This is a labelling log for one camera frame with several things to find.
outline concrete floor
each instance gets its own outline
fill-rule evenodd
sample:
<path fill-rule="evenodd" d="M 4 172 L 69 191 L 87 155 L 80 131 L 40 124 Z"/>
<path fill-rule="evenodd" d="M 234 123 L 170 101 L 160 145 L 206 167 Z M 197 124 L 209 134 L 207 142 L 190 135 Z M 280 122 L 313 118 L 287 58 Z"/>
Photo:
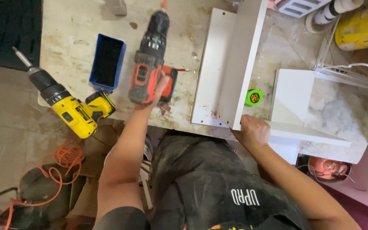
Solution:
<path fill-rule="evenodd" d="M 51 108 L 40 106 L 38 91 L 22 71 L 0 67 L 0 191 L 18 186 L 23 166 L 26 162 L 40 163 L 67 139 L 78 139 Z M 122 121 L 103 119 L 99 125 L 111 124 L 123 127 Z M 150 126 L 148 133 L 156 147 L 164 129 Z M 107 144 L 115 142 L 115 137 L 103 135 Z M 237 142 L 230 143 L 237 149 L 238 156 L 248 170 L 258 174 L 256 162 Z M 85 154 L 109 151 L 109 146 L 95 139 L 86 139 Z M 14 193 L 0 197 L 0 210 L 4 210 Z"/>

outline black apron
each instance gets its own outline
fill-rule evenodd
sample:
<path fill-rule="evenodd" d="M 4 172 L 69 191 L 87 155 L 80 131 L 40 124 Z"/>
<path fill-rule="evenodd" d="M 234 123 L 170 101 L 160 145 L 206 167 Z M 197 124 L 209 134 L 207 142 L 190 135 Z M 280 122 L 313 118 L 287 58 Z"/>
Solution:
<path fill-rule="evenodd" d="M 249 173 L 225 140 L 169 131 L 152 167 L 152 229 L 308 229 L 288 195 Z"/>

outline green tape measure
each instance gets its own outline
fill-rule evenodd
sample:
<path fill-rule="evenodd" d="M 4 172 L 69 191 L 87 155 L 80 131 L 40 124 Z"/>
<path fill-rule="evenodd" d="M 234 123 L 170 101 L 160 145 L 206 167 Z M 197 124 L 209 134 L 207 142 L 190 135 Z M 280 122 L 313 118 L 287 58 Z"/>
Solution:
<path fill-rule="evenodd" d="M 245 99 L 245 104 L 250 106 L 256 106 L 259 104 L 263 96 L 263 92 L 258 90 L 248 90 L 247 98 Z"/>

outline yellow bucket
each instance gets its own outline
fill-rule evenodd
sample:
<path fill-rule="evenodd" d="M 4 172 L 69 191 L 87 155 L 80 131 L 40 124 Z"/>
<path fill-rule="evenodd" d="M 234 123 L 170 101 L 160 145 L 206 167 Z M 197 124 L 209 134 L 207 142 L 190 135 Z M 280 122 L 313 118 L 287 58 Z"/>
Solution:
<path fill-rule="evenodd" d="M 343 15 L 336 28 L 335 40 L 345 51 L 368 48 L 368 8 Z"/>

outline person's left hand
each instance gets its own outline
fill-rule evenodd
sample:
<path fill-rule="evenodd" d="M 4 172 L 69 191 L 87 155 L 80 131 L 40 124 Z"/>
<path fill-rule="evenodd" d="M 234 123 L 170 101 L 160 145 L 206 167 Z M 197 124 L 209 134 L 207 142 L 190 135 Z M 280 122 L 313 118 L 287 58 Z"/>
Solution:
<path fill-rule="evenodd" d="M 151 110 L 158 104 L 160 101 L 161 94 L 163 93 L 164 89 L 168 85 L 168 81 L 170 80 L 170 76 L 167 76 L 166 73 L 161 70 L 160 72 L 160 81 L 158 82 L 156 86 L 156 90 L 154 92 L 154 100 L 153 103 L 151 103 L 148 106 L 142 106 L 142 105 L 136 105 L 134 111 L 143 112 L 147 116 L 150 116 Z"/>

